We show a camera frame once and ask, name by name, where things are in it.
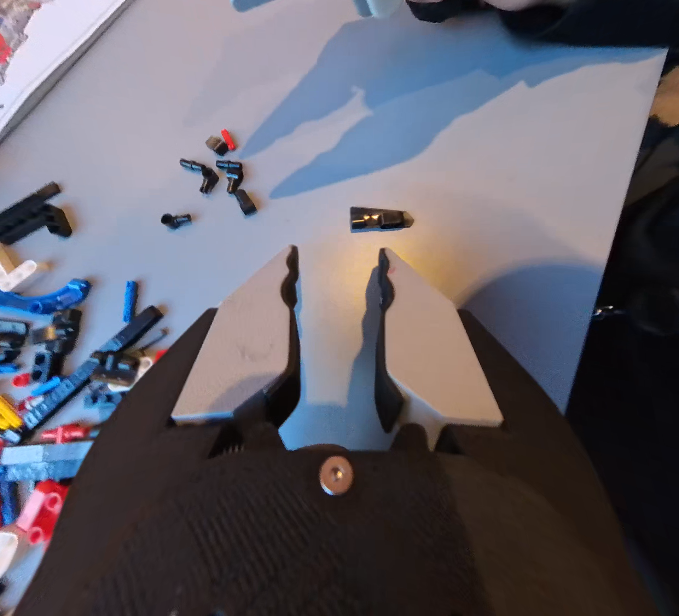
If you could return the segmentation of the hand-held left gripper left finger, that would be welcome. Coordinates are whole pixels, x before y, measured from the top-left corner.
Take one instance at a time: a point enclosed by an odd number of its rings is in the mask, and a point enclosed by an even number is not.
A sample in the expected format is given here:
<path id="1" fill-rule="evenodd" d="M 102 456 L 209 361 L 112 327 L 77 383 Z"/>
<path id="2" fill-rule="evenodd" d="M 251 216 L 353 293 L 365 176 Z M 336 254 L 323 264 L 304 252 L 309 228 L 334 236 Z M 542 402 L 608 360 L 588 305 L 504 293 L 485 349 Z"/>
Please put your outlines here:
<path id="1" fill-rule="evenodd" d="M 300 400 L 295 308 L 299 253 L 290 245 L 217 307 L 171 413 L 177 424 L 262 411 L 281 426 Z"/>

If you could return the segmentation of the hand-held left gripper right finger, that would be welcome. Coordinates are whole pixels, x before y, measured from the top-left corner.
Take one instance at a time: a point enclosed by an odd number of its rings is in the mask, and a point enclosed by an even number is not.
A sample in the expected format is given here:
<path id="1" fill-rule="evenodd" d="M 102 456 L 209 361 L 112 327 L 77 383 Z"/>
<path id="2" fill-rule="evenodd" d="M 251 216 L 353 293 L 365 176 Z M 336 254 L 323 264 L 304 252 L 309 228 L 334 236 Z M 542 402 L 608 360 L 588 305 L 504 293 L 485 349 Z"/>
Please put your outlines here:
<path id="1" fill-rule="evenodd" d="M 374 397 L 385 433 L 497 428 L 503 414 L 454 303 L 389 248 L 379 251 Z"/>

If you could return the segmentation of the black sloped brick with sticker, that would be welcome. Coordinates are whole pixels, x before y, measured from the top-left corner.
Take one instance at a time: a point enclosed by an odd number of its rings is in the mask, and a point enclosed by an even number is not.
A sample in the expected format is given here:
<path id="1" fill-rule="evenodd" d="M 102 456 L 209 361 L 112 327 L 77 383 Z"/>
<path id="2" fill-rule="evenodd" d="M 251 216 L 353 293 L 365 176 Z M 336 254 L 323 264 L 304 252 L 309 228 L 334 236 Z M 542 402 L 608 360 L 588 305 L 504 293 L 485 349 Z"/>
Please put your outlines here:
<path id="1" fill-rule="evenodd" d="M 350 231 L 396 231 L 412 227 L 414 218 L 407 211 L 372 208 L 364 206 L 350 207 Z"/>

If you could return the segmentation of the grey desk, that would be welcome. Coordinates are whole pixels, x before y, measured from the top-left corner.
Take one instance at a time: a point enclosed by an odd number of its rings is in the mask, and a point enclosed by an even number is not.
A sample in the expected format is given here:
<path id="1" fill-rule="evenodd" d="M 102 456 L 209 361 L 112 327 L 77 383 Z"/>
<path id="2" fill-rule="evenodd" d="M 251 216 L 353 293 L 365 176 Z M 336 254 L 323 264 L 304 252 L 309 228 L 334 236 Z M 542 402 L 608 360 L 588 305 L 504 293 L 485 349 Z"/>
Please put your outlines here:
<path id="1" fill-rule="evenodd" d="M 1 205 L 57 182 L 43 289 L 123 281 L 175 341 L 101 428 L 15 615 L 641 615 L 655 608 L 562 415 L 663 54 L 515 40 L 349 0 L 138 0 L 1 145 Z M 223 157 L 206 146 L 228 129 Z M 219 176 L 212 193 L 181 158 Z M 217 160 L 240 161 L 245 217 Z M 350 207 L 412 227 L 350 231 Z M 168 230 L 165 213 L 191 214 Z M 299 253 L 300 400 L 177 424 L 219 304 Z M 379 251 L 454 303 L 497 428 L 385 433 Z"/>

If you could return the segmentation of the person's black clothing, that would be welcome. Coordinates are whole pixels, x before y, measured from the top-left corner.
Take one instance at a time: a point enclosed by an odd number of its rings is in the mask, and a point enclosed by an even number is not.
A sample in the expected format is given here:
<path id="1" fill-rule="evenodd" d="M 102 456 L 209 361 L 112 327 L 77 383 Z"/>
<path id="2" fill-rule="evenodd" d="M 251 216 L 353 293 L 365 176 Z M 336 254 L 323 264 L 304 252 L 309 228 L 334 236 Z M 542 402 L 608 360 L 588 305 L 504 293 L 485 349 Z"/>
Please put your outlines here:
<path id="1" fill-rule="evenodd" d="M 667 52 L 566 417 L 659 612 L 677 615 L 677 47 Z"/>

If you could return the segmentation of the pile of toy bricks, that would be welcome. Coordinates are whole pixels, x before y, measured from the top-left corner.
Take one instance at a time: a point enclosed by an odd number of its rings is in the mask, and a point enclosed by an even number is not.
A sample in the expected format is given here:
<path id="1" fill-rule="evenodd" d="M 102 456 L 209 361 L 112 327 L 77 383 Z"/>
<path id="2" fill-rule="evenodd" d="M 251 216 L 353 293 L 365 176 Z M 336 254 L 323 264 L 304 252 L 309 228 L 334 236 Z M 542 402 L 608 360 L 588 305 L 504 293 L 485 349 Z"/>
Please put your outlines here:
<path id="1" fill-rule="evenodd" d="M 1 250 L 19 240 L 47 228 L 59 238 L 72 234 L 71 225 L 63 212 L 50 200 L 58 196 L 62 189 L 59 184 L 49 183 L 33 194 L 23 198 L 1 212 Z M 22 284 L 33 278 L 38 271 L 34 261 L 24 261 L 18 266 L 5 269 L 1 257 L 1 308 L 34 316 L 51 316 L 52 333 L 46 329 L 38 344 L 52 347 L 47 350 L 50 362 L 60 361 L 69 354 L 71 331 L 75 325 L 75 315 L 80 314 L 78 306 L 89 296 L 92 285 L 83 279 L 71 279 L 60 289 L 47 294 L 27 296 L 21 294 Z M 48 420 L 55 416 L 77 393 L 94 379 L 100 368 L 101 360 L 119 357 L 123 352 L 140 340 L 162 318 L 157 307 L 148 307 L 140 315 L 132 317 L 121 332 L 94 352 L 71 375 L 59 380 L 44 392 L 43 400 L 32 408 L 26 409 L 22 416 L 10 416 L 6 410 L 1 412 L 1 439 L 13 448 L 25 444 Z"/>

